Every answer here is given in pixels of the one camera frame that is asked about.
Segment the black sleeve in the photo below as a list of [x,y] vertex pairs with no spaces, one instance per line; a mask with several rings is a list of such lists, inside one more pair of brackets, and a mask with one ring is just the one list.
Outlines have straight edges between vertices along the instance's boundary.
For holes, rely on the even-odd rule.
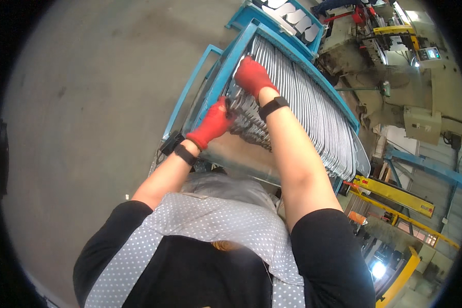
[[73,271],[74,292],[80,307],[86,303],[87,295],[109,261],[151,213],[152,209],[143,202],[122,203],[86,243]]
[[349,219],[327,208],[305,215],[291,232],[309,307],[375,307],[371,273]]

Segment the blue pants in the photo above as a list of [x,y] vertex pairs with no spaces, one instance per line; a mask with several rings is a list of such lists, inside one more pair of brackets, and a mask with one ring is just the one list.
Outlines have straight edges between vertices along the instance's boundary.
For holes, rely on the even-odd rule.
[[360,3],[360,0],[325,0],[319,5],[312,7],[311,11],[313,14],[322,14],[326,16],[326,10],[331,10],[345,5],[357,5]]

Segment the gloved hand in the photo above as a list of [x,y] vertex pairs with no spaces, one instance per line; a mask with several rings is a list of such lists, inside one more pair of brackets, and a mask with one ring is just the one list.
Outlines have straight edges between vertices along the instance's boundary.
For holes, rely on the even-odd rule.
[[202,151],[207,148],[207,144],[214,138],[221,137],[234,122],[235,116],[226,118],[225,96],[219,97],[217,102],[210,106],[202,123],[193,132],[189,132],[187,139],[193,141]]
[[259,101],[259,92],[262,88],[270,87],[279,90],[272,84],[270,77],[265,68],[257,61],[252,60],[252,57],[246,56],[234,74],[236,84],[242,87],[246,92],[255,97]]

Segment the forearm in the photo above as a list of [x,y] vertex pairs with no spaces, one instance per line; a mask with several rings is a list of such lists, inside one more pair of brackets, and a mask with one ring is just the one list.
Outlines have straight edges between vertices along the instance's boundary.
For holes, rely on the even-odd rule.
[[[181,142],[194,157],[200,154],[198,147],[190,140]],[[191,166],[178,155],[171,153],[166,160],[137,189],[132,200],[146,203],[155,209],[162,197],[169,192],[179,192]]]
[[[260,105],[279,96],[264,88]],[[272,152],[277,162],[289,229],[308,213],[322,208],[341,210],[333,193],[323,162],[313,143],[290,108],[283,107],[267,116]]]

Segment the black shirt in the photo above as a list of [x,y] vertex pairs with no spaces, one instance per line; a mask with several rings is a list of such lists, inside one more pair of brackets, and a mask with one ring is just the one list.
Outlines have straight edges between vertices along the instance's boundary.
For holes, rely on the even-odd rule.
[[[87,242],[74,266],[77,301],[131,233],[152,213],[142,202],[118,205]],[[306,307],[375,307],[371,274],[344,213],[322,209],[300,219],[291,233]],[[212,243],[165,236],[123,307],[271,307],[267,265],[247,248],[224,251]]]

